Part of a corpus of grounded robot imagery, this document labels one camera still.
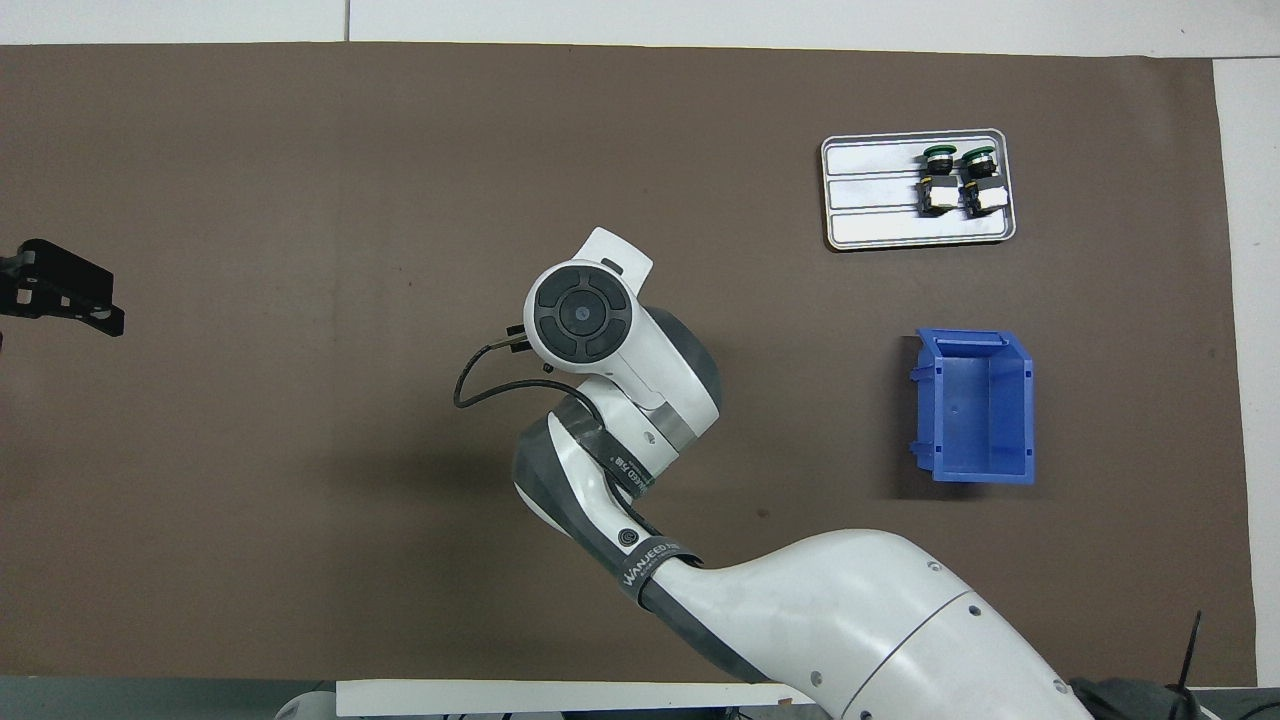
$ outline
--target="blue storage bin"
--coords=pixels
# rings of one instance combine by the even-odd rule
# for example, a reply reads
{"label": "blue storage bin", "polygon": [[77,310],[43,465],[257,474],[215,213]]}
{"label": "blue storage bin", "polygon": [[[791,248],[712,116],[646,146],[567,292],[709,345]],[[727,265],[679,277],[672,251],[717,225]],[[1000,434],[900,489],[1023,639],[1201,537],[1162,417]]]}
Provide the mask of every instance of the blue storage bin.
{"label": "blue storage bin", "polygon": [[916,465],[947,483],[1036,482],[1032,357],[1012,333],[916,331]]}

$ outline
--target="black cable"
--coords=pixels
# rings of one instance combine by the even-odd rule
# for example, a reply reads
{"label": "black cable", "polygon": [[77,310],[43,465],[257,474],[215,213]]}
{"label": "black cable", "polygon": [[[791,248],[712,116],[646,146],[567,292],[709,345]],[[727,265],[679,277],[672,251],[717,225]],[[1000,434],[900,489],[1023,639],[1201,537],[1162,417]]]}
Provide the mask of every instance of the black cable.
{"label": "black cable", "polygon": [[1169,720],[1178,717],[1178,707],[1181,705],[1190,706],[1192,712],[1188,716],[1190,720],[1199,720],[1203,714],[1201,712],[1199,698],[1196,697],[1196,693],[1187,689],[1187,685],[1165,685],[1165,688],[1179,694],[1179,701],[1174,701],[1174,706],[1169,708]]}
{"label": "black cable", "polygon": [[1254,707],[1253,710],[1245,712],[1244,715],[1240,715],[1240,720],[1248,720],[1249,717],[1253,717],[1258,712],[1262,712],[1263,710],[1271,710],[1272,707],[1280,707],[1280,701],[1263,702],[1262,705]]}
{"label": "black cable", "polygon": [[[591,414],[591,418],[594,418],[595,421],[599,423],[602,428],[604,427],[604,415],[600,414],[600,409],[595,406],[595,402],[591,402],[591,398],[588,397],[586,393],[584,393],[582,391],[577,389],[573,386],[567,386],[564,383],[556,382],[556,380],[545,380],[545,379],[541,379],[541,378],[530,378],[530,379],[526,379],[526,380],[515,380],[515,382],[503,383],[500,386],[492,387],[492,388],[489,388],[489,389],[486,389],[486,391],[484,391],[481,393],[474,395],[474,396],[463,400],[462,398],[462,386],[467,382],[467,375],[471,374],[471,369],[475,368],[476,363],[479,363],[480,359],[484,357],[484,355],[486,352],[489,352],[490,350],[494,350],[494,347],[495,347],[494,345],[485,345],[484,347],[481,347],[480,350],[477,350],[475,355],[471,356],[471,360],[467,360],[466,365],[462,366],[462,373],[458,375],[458,382],[457,382],[456,386],[453,386],[453,406],[454,407],[460,407],[460,409],[462,409],[462,407],[471,407],[476,402],[481,402],[484,400],[489,400],[490,397],[493,397],[495,395],[500,395],[503,392],[509,392],[509,391],[513,391],[513,389],[520,389],[520,388],[524,388],[524,387],[545,387],[545,388],[558,389],[558,391],[561,391],[561,392],[563,392],[566,395],[570,395],[573,398],[576,398],[579,402],[581,402],[586,407],[586,411]],[[613,477],[609,475],[608,473],[604,473],[604,478],[605,478],[604,484],[605,484],[605,487],[609,488],[609,495],[612,495],[614,502],[617,502],[618,506],[622,507],[622,511],[626,512],[627,516],[631,518],[631,520],[635,524],[637,524],[641,528],[644,528],[645,532],[648,532],[650,536],[660,536],[662,533],[658,532],[657,528],[654,528],[653,525],[650,525],[649,521],[645,520],[644,516],[641,516],[639,512],[636,512],[635,507],[631,507],[631,503],[627,502],[625,497],[622,497],[622,491],[618,488],[617,480],[614,480]]]}
{"label": "black cable", "polygon": [[1192,634],[1187,639],[1187,656],[1183,657],[1183,671],[1178,675],[1178,687],[1187,687],[1187,675],[1192,671],[1192,657],[1196,656],[1196,638],[1199,637],[1199,623],[1201,618],[1204,616],[1203,610],[1196,611],[1196,621],[1192,623]]}
{"label": "black cable", "polygon": [[467,360],[467,364],[462,368],[462,374],[458,375],[458,384],[453,386],[454,407],[471,407],[476,402],[489,400],[495,395],[502,395],[504,392],[520,389],[524,387],[547,387],[573,396],[575,398],[577,398],[579,402],[586,406],[586,410],[591,414],[593,418],[595,418],[596,423],[604,425],[604,416],[600,415],[600,409],[596,407],[594,402],[591,402],[591,398],[588,397],[586,393],[584,393],[582,391],[577,389],[573,386],[567,386],[564,383],[556,380],[544,380],[541,378],[530,378],[526,380],[515,380],[509,383],[503,383],[500,386],[492,387],[479,395],[472,395],[471,397],[462,400],[462,384],[467,382],[467,375],[471,374],[471,368],[475,366],[475,364],[480,360],[480,357],[484,357],[485,352],[489,352],[493,348],[494,348],[493,345],[486,345],[481,347],[475,355],[471,356],[471,360]]}
{"label": "black cable", "polygon": [[627,502],[626,497],[622,497],[622,488],[618,487],[618,482],[614,480],[613,475],[611,475],[609,473],[604,473],[604,486],[609,488],[609,495],[613,496],[613,501],[617,502],[620,507],[622,507],[622,511],[626,512],[627,518],[631,518],[631,520],[636,525],[644,528],[644,530],[650,536],[662,534],[658,532],[658,528],[654,528],[653,525],[649,524],[648,520],[644,519],[644,515],[640,515],[640,512],[637,512],[635,507],[631,507],[631,503]]}

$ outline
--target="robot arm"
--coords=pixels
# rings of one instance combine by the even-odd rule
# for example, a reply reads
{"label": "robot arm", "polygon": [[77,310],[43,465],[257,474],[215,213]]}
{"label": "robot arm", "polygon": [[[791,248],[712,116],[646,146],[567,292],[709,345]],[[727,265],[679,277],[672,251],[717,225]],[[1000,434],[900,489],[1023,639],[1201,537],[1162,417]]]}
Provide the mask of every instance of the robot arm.
{"label": "robot arm", "polygon": [[630,507],[721,401],[701,343],[640,305],[652,266],[596,228],[530,290],[530,345],[588,375],[579,389],[604,425],[567,397],[521,434],[515,484],[529,507],[709,661],[795,687],[832,717],[1088,720],[1016,630],[901,537],[837,530],[709,570]]}

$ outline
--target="aluminum tray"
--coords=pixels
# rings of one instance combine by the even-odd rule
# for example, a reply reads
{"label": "aluminum tray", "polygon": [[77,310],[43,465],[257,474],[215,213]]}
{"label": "aluminum tray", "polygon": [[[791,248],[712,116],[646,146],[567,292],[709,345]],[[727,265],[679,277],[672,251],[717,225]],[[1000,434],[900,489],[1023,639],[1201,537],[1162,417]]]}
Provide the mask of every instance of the aluminum tray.
{"label": "aluminum tray", "polygon": [[[957,165],[969,150],[995,146],[1009,205],[980,218],[963,208],[937,217],[922,214],[915,191],[922,152],[940,142],[956,146]],[[1005,133],[995,128],[828,137],[822,143],[822,181],[827,242],[836,250],[1000,242],[1014,234],[1009,149]]]}

